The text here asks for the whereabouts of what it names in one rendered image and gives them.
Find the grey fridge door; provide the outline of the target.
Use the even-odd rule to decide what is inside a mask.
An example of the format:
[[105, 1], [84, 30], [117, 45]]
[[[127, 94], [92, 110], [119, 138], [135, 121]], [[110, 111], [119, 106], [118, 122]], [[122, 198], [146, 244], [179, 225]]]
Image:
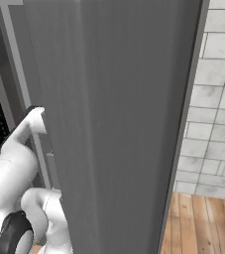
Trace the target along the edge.
[[160, 254], [208, 0], [5, 0], [29, 41], [74, 254]]

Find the grey fridge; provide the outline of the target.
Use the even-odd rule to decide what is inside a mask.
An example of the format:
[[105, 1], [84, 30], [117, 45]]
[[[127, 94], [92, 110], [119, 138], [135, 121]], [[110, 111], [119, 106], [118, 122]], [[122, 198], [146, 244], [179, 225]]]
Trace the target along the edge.
[[23, 0], [0, 0], [0, 99], [11, 128], [43, 104]]

